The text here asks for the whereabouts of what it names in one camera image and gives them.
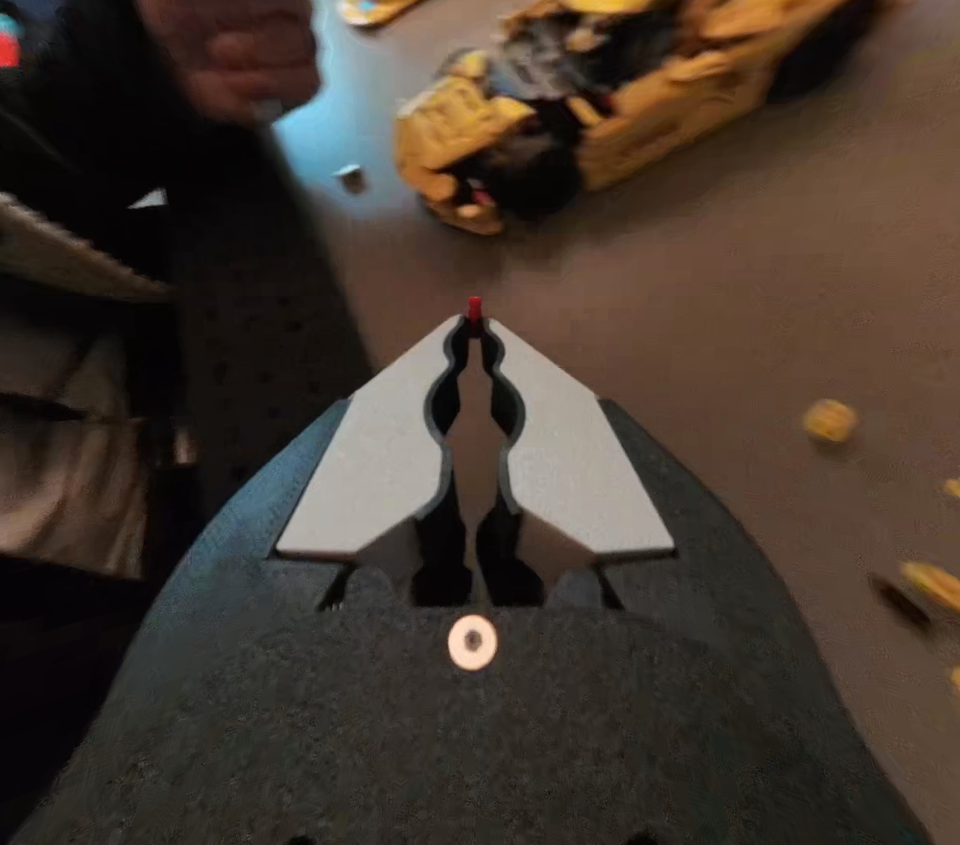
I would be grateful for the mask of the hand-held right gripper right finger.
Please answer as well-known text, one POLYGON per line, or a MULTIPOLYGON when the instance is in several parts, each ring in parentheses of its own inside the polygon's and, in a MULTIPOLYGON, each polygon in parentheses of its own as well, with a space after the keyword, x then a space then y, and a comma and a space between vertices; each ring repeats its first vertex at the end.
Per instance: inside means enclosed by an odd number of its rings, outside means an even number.
POLYGON ((600 397, 503 323, 482 325, 490 417, 504 437, 477 529, 491 603, 541 606, 568 575, 674 555, 600 397))

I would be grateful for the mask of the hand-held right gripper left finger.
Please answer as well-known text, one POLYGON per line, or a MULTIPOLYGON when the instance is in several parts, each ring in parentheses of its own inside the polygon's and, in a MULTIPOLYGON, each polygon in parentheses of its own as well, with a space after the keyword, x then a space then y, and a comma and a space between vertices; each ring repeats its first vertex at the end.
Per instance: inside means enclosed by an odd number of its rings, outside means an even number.
POLYGON ((274 545, 278 556, 377 568, 414 604, 470 600, 447 435, 473 336, 466 316, 452 316, 349 398, 274 545))

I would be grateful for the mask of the yellow toy brick car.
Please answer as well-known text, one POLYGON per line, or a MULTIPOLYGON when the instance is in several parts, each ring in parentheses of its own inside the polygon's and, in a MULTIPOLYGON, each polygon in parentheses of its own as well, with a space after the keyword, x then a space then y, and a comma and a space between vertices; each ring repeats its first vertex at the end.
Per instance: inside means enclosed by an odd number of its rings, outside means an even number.
POLYGON ((537 0, 398 109, 393 163, 439 221, 498 235, 844 70, 886 0, 537 0))

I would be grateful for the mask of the person's left forearm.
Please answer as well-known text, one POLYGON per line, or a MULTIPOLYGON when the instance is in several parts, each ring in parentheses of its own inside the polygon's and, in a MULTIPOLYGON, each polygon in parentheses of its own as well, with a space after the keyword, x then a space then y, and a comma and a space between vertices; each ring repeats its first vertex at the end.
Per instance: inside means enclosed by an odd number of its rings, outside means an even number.
POLYGON ((2 191, 131 205, 186 174, 218 127, 175 84, 135 0, 65 0, 2 75, 2 191))

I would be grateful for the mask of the person's left hand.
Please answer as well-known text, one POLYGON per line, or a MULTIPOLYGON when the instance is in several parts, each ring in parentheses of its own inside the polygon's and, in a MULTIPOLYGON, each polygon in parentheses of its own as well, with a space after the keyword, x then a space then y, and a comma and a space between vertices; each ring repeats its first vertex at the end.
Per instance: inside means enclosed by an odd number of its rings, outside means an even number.
POLYGON ((202 118, 275 121, 321 88, 311 0, 134 0, 174 83, 202 118))

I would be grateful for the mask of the yellow two-hole connector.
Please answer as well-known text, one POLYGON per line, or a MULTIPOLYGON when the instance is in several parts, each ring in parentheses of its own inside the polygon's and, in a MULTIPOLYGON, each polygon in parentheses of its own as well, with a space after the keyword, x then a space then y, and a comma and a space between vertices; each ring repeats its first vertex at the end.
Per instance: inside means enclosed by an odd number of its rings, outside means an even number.
POLYGON ((815 400, 801 418, 801 426, 807 437, 814 443, 829 447, 839 447, 849 442, 859 424, 857 410, 833 398, 815 400))

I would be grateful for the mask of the long black axle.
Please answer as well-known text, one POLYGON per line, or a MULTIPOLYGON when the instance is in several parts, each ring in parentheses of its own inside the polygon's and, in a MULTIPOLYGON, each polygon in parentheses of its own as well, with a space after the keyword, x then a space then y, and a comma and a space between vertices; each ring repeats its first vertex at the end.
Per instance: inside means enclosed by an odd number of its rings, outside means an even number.
POLYGON ((884 606, 897 615, 906 625, 915 629, 918 634, 929 637, 933 633, 931 615, 907 594, 902 586, 877 573, 868 576, 871 590, 884 606))

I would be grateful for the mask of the yellow holed plate piece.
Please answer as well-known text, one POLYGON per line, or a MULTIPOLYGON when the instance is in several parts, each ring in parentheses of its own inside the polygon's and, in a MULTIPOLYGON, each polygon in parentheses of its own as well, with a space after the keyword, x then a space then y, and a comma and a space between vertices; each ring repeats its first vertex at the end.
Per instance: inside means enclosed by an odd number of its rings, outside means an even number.
POLYGON ((944 613, 959 617, 959 578, 941 567, 918 561, 901 563, 899 574, 914 592, 944 613))

